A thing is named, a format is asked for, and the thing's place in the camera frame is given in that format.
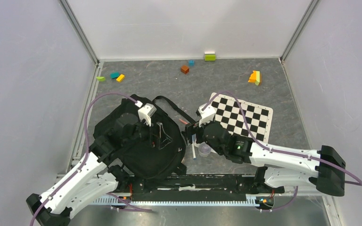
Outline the black student backpack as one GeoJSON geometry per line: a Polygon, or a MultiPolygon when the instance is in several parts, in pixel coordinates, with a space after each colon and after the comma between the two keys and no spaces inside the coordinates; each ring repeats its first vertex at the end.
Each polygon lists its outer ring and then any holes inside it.
{"type": "Polygon", "coordinates": [[[107,116],[110,119],[116,119],[123,113],[130,113],[138,117],[139,108],[135,105],[135,101],[141,101],[143,104],[152,104],[156,107],[156,112],[151,117],[152,125],[157,122],[163,123],[165,132],[173,141],[163,149],[156,149],[152,147],[150,136],[148,140],[132,147],[125,155],[118,158],[135,176],[144,179],[163,179],[172,173],[177,175],[185,175],[187,173],[187,167],[182,162],[187,146],[184,132],[180,131],[178,124],[156,104],[156,101],[159,99],[166,101],[172,109],[182,115],[188,122],[195,123],[192,117],[164,96],[157,96],[150,100],[146,97],[132,94],[130,99],[122,99],[121,104],[107,116]]]}

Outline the black white chessboard mat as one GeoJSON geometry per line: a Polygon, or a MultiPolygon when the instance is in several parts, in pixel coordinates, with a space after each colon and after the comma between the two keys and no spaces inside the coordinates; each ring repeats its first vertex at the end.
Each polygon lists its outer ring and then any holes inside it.
{"type": "Polygon", "coordinates": [[[272,108],[240,99],[239,102],[243,110],[241,113],[233,97],[223,94],[215,96],[215,94],[213,92],[210,96],[214,98],[211,102],[211,106],[216,110],[214,119],[230,134],[250,136],[244,124],[243,118],[245,118],[252,135],[259,141],[268,142],[273,117],[272,108]]]}

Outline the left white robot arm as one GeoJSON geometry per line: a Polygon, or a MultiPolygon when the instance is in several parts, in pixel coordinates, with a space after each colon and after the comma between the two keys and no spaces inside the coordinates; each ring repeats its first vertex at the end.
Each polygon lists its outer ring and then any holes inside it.
{"type": "Polygon", "coordinates": [[[132,113],[107,117],[80,161],[52,188],[30,195],[30,225],[66,226],[86,205],[113,191],[131,188],[131,177],[163,179],[183,157],[178,125],[166,114],[140,119],[132,113]]]}

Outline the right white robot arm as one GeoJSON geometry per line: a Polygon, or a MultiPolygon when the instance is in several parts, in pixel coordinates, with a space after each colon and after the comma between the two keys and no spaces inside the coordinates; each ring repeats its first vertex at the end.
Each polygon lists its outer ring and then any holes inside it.
{"type": "Polygon", "coordinates": [[[230,134],[220,123],[187,124],[183,133],[188,141],[205,143],[227,160],[256,166],[254,188],[266,192],[283,186],[312,186],[323,194],[345,194],[346,162],[331,146],[302,150],[254,141],[230,134]]]}

